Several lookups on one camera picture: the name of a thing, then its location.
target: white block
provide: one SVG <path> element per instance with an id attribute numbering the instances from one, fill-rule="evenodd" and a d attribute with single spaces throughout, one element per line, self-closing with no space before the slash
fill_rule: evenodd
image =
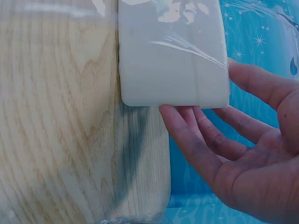
<path id="1" fill-rule="evenodd" d="M 119 45 L 125 104 L 228 106 L 228 59 L 218 0 L 120 0 Z"/>

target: wooden board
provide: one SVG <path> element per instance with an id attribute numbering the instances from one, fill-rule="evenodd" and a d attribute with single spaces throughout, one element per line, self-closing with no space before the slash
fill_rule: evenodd
<path id="1" fill-rule="evenodd" d="M 16 2 L 0 0 L 0 223 L 165 209 L 168 135 L 156 108 L 121 103 L 115 23 L 16 15 Z M 116 0 L 104 3 L 115 15 Z"/>

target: star pattern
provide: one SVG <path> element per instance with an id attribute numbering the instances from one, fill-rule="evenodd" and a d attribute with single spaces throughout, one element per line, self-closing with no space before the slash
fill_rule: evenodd
<path id="1" fill-rule="evenodd" d="M 238 59 L 242 58 L 244 56 L 244 54 L 242 54 L 243 52 L 240 51 L 240 49 L 238 51 L 236 51 L 233 55 L 235 55 L 236 57 L 238 57 Z"/>
<path id="2" fill-rule="evenodd" d="M 222 14 L 222 16 L 226 19 L 226 20 L 228 20 L 228 18 L 230 18 L 231 17 L 231 14 L 230 13 L 228 13 L 227 11 L 225 11 L 225 13 L 224 14 Z"/>
<path id="3" fill-rule="evenodd" d="M 264 42 L 266 39 L 263 39 L 263 35 L 261 35 L 260 37 L 257 36 L 257 38 L 254 38 L 254 39 L 256 40 L 255 43 L 257 43 L 256 48 L 258 48 L 258 46 L 260 46 L 260 45 L 262 46 L 263 43 L 267 44 L 267 43 Z"/>

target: knuckle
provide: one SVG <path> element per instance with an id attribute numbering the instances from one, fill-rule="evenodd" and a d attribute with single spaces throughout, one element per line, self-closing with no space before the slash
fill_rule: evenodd
<path id="1" fill-rule="evenodd" d="M 211 147 L 217 150 L 217 149 L 221 148 L 221 146 L 223 145 L 223 143 L 225 143 L 226 140 L 227 140 L 227 138 L 222 133 L 218 133 L 212 139 Z"/>
<path id="2" fill-rule="evenodd" d="M 250 123 L 251 119 L 252 118 L 248 116 L 242 118 L 237 125 L 237 130 L 239 132 L 243 132 L 246 129 L 247 125 Z"/>

